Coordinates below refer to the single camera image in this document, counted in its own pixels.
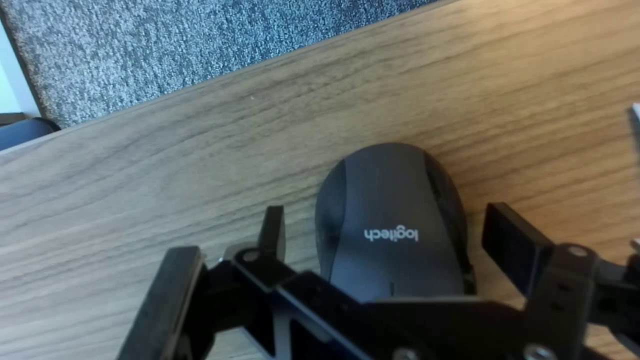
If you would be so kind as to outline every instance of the gray mouse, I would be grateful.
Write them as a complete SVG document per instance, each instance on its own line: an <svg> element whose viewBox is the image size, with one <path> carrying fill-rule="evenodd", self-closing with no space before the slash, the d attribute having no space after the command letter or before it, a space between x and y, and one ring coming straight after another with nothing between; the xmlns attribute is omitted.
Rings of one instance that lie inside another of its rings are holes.
<svg viewBox="0 0 640 360"><path fill-rule="evenodd" d="M457 190L416 145L339 159L318 193L316 234L320 273L360 301L476 292Z"/></svg>

